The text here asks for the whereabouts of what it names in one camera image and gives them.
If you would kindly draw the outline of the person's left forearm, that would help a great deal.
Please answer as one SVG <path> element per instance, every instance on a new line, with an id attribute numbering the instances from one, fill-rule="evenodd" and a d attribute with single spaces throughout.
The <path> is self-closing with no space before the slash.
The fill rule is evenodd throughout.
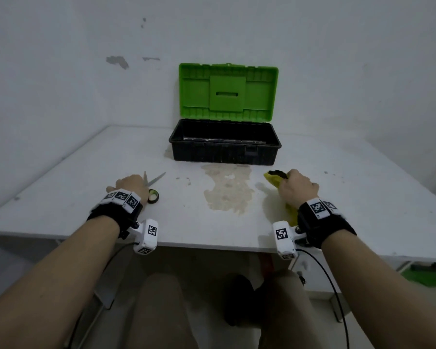
<path id="1" fill-rule="evenodd" d="M 106 216 L 84 223 L 0 296 L 0 349 L 62 349 L 119 235 Z"/>

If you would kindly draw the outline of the black toolbox with green lid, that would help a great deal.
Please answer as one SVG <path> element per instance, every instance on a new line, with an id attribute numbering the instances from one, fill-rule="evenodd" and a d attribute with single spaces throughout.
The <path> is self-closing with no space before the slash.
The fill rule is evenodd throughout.
<path id="1" fill-rule="evenodd" d="M 272 166 L 282 146 L 271 125 L 278 77 L 273 66 L 179 64 L 174 160 Z"/>

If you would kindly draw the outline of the person's black shoe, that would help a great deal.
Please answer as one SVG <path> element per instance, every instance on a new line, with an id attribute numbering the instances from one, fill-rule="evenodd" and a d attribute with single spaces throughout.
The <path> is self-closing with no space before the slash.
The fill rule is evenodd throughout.
<path id="1" fill-rule="evenodd" d="M 241 274 L 228 277 L 223 293 L 223 316 L 231 327 L 262 327 L 262 296 Z"/>

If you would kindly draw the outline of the green object under table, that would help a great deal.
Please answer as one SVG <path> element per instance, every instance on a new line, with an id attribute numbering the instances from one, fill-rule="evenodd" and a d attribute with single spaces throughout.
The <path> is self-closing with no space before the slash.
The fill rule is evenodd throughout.
<path id="1" fill-rule="evenodd" d="M 427 270 L 412 270 L 407 269 L 401 273 L 401 275 L 407 279 L 424 287 L 435 288 L 436 287 L 436 272 Z"/>

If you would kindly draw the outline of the yellow cloth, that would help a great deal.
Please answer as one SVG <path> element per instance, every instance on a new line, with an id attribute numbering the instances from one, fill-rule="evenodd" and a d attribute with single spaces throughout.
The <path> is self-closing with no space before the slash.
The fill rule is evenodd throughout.
<path id="1" fill-rule="evenodd" d="M 274 187 L 279 189 L 282 180 L 287 180 L 287 173 L 281 170 L 270 170 L 264 173 L 265 179 Z M 285 210 L 287 212 L 287 218 L 285 219 L 291 227 L 296 227 L 298 225 L 298 209 L 294 208 L 292 205 L 286 203 Z"/>

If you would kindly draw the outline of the person's right hand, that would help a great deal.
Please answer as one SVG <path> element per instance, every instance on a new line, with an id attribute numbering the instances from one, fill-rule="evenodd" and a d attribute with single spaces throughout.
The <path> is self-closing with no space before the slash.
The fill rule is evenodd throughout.
<path id="1" fill-rule="evenodd" d="M 279 195 L 288 204 L 299 209 L 310 199 L 319 197 L 320 186 L 312 182 L 307 176 L 300 173 L 298 181 L 282 180 L 279 186 Z"/>

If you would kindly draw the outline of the person's left hand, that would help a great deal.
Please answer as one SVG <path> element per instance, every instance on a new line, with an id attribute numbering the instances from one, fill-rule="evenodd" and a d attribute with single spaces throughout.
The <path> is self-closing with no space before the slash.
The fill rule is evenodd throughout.
<path id="1" fill-rule="evenodd" d="M 146 207 L 148 202 L 147 199 L 149 197 L 149 191 L 144 185 L 143 177 L 134 174 L 116 181 L 115 186 L 117 189 L 124 189 L 129 192 L 136 193 L 140 199 L 143 207 Z"/>

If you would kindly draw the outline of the scissors with green black handle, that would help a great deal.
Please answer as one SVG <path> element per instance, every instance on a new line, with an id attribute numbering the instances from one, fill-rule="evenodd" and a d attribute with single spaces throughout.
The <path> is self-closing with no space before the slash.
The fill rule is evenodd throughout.
<path id="1" fill-rule="evenodd" d="M 166 172 L 163 172 L 162 174 L 160 174 L 159 176 L 153 178 L 150 181 L 150 180 L 148 180 L 147 172 L 144 171 L 144 175 L 143 175 L 144 185 L 145 185 L 145 187 L 149 191 L 149 197 L 147 199 L 148 204 L 152 205 L 152 204 L 155 204 L 155 203 L 158 202 L 158 200 L 159 200 L 159 193 L 157 192 L 157 190 L 151 188 L 151 186 L 154 183 L 156 183 L 157 181 L 159 181 L 165 174 L 166 174 Z"/>

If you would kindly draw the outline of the person's leg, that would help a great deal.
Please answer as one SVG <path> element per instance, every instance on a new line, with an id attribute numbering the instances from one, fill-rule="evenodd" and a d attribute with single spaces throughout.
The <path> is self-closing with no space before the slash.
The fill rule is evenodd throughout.
<path id="1" fill-rule="evenodd" d="M 134 307 L 125 349 L 198 349 L 176 276 L 146 278 Z"/>
<path id="2" fill-rule="evenodd" d="M 328 349 L 316 312 L 296 273 L 273 273 L 257 293 L 261 328 L 258 349 Z"/>

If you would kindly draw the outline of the white table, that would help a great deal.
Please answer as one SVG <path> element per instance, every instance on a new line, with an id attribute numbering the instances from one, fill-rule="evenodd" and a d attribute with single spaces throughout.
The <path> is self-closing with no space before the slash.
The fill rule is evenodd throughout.
<path id="1" fill-rule="evenodd" d="M 284 203 L 263 177 L 296 168 L 320 184 L 358 236 L 395 262 L 436 262 L 436 195 L 360 139 L 279 134 L 273 167 L 175 161 L 171 129 L 110 126 L 0 207 L 0 235 L 65 239 L 105 196 L 105 187 L 147 172 L 159 202 L 141 215 L 159 222 L 160 246 L 277 250 L 272 224 Z"/>

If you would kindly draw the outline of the person's right forearm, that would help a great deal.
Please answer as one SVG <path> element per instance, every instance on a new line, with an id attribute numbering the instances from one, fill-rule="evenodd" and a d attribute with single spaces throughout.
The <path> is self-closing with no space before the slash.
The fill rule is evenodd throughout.
<path id="1" fill-rule="evenodd" d="M 339 230 L 321 250 L 375 349 L 436 349 L 436 307 L 357 236 Z"/>

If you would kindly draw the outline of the white right wrist marker block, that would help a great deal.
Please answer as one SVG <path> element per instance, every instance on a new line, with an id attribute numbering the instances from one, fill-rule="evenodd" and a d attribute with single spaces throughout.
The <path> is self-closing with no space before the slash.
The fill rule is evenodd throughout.
<path id="1" fill-rule="evenodd" d="M 342 216 L 339 209 L 332 202 L 325 199 L 314 198 L 308 200 L 306 203 L 318 220 L 327 218 L 331 215 Z"/>

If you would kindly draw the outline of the person's left leg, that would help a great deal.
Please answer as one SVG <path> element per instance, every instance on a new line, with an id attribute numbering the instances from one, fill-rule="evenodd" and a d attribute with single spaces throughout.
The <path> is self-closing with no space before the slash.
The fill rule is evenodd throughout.
<path id="1" fill-rule="evenodd" d="M 125 349 L 198 349 L 176 276 L 146 278 L 134 307 Z"/>

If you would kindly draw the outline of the white wrist marker block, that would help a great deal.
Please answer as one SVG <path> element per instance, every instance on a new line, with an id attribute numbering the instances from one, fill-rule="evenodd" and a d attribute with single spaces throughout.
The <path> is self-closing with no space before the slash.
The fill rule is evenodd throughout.
<path id="1" fill-rule="evenodd" d="M 332 202 L 325 199 L 314 198 L 308 200 L 306 203 L 318 220 L 327 218 L 331 215 L 342 216 L 339 209 Z"/>
<path id="2" fill-rule="evenodd" d="M 98 206 L 108 204 L 120 206 L 128 214 L 138 214 L 143 209 L 141 198 L 135 192 L 122 188 L 108 193 Z"/>

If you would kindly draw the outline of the white left wrist marker block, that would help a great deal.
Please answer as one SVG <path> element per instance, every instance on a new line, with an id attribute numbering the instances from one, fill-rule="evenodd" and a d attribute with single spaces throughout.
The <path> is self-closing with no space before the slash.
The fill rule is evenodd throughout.
<path id="1" fill-rule="evenodd" d="M 143 209 L 141 198 L 135 192 L 122 188 L 108 193 L 98 206 L 108 204 L 120 206 L 128 214 L 138 214 Z"/>

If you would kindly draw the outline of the person's right leg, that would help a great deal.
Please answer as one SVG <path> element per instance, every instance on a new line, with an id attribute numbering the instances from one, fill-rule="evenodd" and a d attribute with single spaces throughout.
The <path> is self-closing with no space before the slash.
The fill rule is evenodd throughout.
<path id="1" fill-rule="evenodd" d="M 273 273 L 257 293 L 261 328 L 258 349 L 328 349 L 316 312 L 296 273 Z"/>

